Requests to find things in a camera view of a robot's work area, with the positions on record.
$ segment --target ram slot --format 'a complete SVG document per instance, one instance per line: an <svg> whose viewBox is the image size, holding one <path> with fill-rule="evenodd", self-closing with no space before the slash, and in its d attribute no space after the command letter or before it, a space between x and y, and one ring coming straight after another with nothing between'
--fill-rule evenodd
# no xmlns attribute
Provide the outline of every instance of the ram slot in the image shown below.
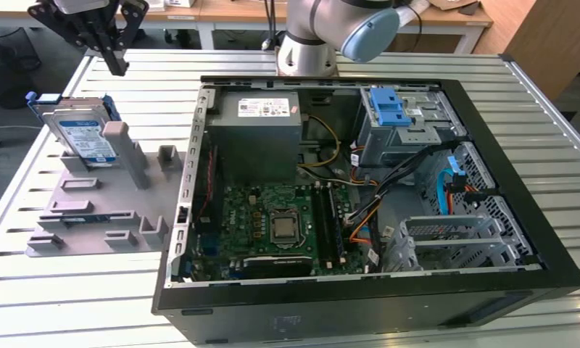
<svg viewBox="0 0 580 348"><path fill-rule="evenodd" d="M334 240L336 242L336 255L339 263L346 263L347 259L344 258L344 243L342 239L342 223L340 223L340 216L338 215L338 209L336 209L336 200L332 197L332 187L331 183L328 183L328 187L326 188L328 194L328 206L331 210L331 221L328 222L332 226L331 233L334 234Z"/></svg>
<svg viewBox="0 0 580 348"><path fill-rule="evenodd" d="M311 206L314 209L314 222L316 227L316 242L319 245L319 260L320 265L324 268L332 268L335 257L335 239L332 238L332 233L330 233L331 225L328 222L328 216L331 205L327 195L324 195L323 187L311 187Z"/></svg>

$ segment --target black mesh trash can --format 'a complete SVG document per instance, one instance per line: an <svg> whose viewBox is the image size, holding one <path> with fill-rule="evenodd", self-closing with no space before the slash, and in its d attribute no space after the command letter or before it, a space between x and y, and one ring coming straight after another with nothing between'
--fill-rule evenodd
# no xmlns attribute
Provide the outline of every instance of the black mesh trash can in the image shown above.
<svg viewBox="0 0 580 348"><path fill-rule="evenodd" d="M27 105L27 93L40 92L29 78L40 59L23 28L0 28L0 106L17 109Z"/></svg>

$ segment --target aluminum table surface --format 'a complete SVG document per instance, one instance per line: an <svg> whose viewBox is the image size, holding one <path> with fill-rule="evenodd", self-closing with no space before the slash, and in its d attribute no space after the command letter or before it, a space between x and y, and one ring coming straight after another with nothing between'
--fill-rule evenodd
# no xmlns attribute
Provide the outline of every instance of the aluminum table surface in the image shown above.
<svg viewBox="0 0 580 348"><path fill-rule="evenodd" d="M160 144L185 149L200 75L275 75L273 55L260 51L132 50L127 60L131 67L120 78L100 59L84 57L65 95L112 95L145 151ZM462 81L580 267L580 137L518 66L496 56L387 54L368 64L339 57L339 71L342 76ZM0 201L0 347L187 347L165 318L149 313L160 253L33 259L23 253L60 178L60 153L45 127ZM580 347L580 290L479 328L265 346L311 344Z"/></svg>

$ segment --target table leg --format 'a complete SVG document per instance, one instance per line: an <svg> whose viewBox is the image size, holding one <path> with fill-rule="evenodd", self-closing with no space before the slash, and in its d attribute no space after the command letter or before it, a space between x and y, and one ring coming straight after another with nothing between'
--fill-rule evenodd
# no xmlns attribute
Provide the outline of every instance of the table leg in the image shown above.
<svg viewBox="0 0 580 348"><path fill-rule="evenodd" d="M215 49L213 30L215 30L215 23L211 22L197 23L197 31L200 35L200 44L203 45L203 49Z"/></svg>
<svg viewBox="0 0 580 348"><path fill-rule="evenodd" d="M483 31L484 27L467 26L464 35L460 38L460 42L458 43L454 53L471 54L474 52L476 42L480 40Z"/></svg>

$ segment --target power supply label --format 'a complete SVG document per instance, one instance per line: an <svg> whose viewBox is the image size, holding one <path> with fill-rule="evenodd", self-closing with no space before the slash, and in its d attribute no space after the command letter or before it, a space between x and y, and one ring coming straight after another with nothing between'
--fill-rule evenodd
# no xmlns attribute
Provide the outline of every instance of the power supply label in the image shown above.
<svg viewBox="0 0 580 348"><path fill-rule="evenodd" d="M291 101L285 98L241 99L239 117L289 117Z"/></svg>
<svg viewBox="0 0 580 348"><path fill-rule="evenodd" d="M68 143L76 148L79 156L92 165L105 165L116 160L116 152L101 135L97 121L60 121Z"/></svg>

